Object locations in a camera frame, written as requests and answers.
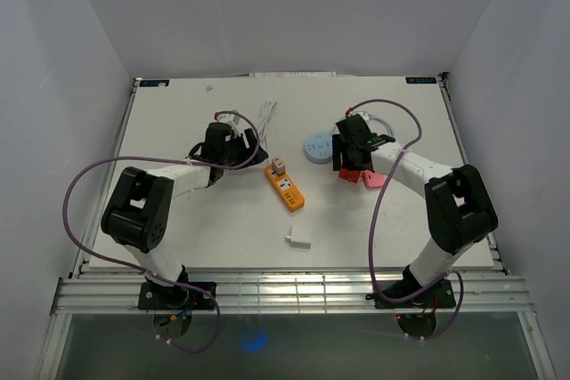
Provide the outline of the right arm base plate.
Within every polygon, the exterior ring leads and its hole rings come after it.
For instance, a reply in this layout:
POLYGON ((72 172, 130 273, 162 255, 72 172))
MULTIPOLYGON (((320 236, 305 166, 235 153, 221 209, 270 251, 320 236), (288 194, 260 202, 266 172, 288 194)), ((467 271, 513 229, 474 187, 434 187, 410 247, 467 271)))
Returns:
POLYGON ((452 283, 445 274, 422 286, 408 267, 400 280, 381 289, 380 294, 367 294, 365 299, 373 301, 376 309, 453 309, 457 305, 452 283))

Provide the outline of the white charger adapter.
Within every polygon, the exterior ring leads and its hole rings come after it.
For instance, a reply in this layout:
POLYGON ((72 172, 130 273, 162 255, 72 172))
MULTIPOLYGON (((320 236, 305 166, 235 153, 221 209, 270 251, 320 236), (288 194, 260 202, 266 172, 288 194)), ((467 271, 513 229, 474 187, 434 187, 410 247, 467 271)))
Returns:
POLYGON ((313 242, 313 231, 309 226, 293 225, 289 235, 284 238, 291 247, 310 249, 313 242))

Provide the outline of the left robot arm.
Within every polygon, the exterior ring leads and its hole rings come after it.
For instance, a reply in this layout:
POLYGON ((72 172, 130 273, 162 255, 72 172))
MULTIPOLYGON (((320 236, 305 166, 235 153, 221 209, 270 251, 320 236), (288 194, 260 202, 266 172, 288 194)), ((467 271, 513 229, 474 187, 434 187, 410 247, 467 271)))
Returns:
POLYGON ((255 127, 241 132, 229 120, 212 122, 182 164, 124 169, 103 212, 102 232, 131 253, 145 278, 159 286, 158 297, 167 307, 179 308, 189 288, 185 268, 165 241, 172 201, 214 185, 226 171, 267 159, 255 127))

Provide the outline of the orange power strip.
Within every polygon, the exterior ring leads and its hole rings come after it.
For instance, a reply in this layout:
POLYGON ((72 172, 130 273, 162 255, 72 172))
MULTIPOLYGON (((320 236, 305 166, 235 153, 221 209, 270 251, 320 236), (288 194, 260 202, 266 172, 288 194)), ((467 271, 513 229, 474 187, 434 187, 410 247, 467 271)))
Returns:
POLYGON ((273 164, 267 165, 265 177, 290 213, 295 213, 305 206, 305 197, 284 168, 274 169, 273 164))

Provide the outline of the black corner label left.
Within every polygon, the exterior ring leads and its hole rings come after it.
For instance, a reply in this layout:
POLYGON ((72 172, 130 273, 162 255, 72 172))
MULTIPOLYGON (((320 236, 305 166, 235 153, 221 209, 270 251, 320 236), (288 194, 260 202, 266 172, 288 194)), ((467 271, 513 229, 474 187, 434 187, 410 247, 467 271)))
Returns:
POLYGON ((139 87, 168 87, 169 79, 142 79, 139 81, 139 87))

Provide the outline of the light blue round socket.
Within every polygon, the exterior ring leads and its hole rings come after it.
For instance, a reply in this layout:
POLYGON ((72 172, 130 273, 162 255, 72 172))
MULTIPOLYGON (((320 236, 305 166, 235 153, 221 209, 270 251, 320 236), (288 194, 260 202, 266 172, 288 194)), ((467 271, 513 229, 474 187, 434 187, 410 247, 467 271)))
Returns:
POLYGON ((312 133, 304 141, 305 157, 312 163, 323 165, 332 161, 332 134, 312 133))

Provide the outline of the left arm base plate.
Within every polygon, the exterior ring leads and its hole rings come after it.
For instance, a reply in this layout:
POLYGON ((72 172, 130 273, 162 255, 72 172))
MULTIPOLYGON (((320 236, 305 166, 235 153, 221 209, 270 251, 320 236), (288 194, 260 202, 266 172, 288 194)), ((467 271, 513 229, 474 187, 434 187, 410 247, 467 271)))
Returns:
POLYGON ((182 287, 163 287, 146 281, 141 285, 137 308, 144 311, 209 311, 215 306, 201 292, 182 287))

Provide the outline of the red cube socket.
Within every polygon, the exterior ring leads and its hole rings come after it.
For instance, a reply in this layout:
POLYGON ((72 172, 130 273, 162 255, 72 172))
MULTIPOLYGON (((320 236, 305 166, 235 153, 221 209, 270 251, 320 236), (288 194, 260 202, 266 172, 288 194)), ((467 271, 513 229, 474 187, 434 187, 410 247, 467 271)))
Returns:
POLYGON ((362 176, 362 171, 355 171, 347 168, 341 168, 338 171, 338 177, 341 180, 351 183, 358 183, 361 179, 361 176, 362 176))

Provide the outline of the aluminium front rail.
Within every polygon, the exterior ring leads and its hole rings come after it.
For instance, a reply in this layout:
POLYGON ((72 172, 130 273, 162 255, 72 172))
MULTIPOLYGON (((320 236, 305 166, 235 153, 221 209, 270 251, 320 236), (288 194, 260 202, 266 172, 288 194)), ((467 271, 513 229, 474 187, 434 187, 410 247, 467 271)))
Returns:
MULTIPOLYGON (((463 312, 532 311, 525 281, 517 276, 464 273, 463 312)), ((363 274, 221 274, 216 300, 223 314, 344 314, 374 312, 365 296, 371 283, 363 274)), ((137 312, 143 279, 134 275, 85 275, 64 279, 53 300, 53 314, 137 312)))

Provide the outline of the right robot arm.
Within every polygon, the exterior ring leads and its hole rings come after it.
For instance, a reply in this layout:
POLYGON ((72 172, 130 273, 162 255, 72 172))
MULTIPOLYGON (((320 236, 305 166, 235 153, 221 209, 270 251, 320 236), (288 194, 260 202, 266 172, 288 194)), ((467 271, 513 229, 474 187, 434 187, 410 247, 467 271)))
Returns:
POLYGON ((498 227, 498 216, 479 171, 470 164, 448 166, 411 151, 394 137, 372 132, 366 120, 348 116, 332 136, 336 171, 375 172, 422 197, 430 238, 392 286, 376 288, 387 303, 422 306, 435 294, 455 262, 498 227))

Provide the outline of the pink flat plug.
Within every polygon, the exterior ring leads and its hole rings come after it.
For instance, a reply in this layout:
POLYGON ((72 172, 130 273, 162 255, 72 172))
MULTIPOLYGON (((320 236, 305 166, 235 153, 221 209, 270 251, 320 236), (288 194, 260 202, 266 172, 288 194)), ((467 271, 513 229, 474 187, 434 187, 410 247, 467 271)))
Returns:
POLYGON ((374 173, 372 171, 364 171, 362 173, 362 181, 364 186, 369 190, 381 189, 385 183, 386 177, 383 174, 374 173))

